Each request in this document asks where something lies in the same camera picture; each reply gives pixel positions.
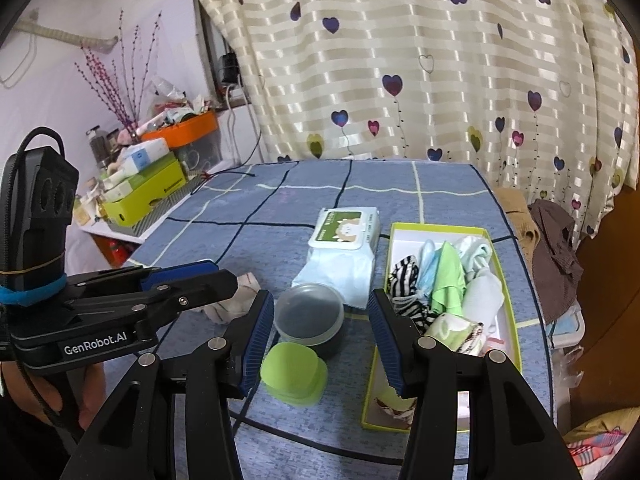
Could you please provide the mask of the person's left hand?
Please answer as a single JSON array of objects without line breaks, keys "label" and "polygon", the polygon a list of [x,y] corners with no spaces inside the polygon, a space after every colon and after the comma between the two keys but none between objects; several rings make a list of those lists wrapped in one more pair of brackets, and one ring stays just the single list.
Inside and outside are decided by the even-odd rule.
[{"label": "person's left hand", "polygon": [[[49,423],[42,404],[38,401],[35,393],[29,389],[29,385],[15,362],[2,362],[1,374],[6,388],[4,391],[14,401],[14,403],[24,412],[36,416],[42,422]],[[29,375],[36,391],[43,398],[53,411],[59,412],[63,407],[63,400],[60,393],[50,382],[44,378]],[[78,424],[86,430],[93,419],[98,414],[106,395],[106,381],[104,365],[102,363],[92,364],[82,371],[81,400],[79,402]]]}]

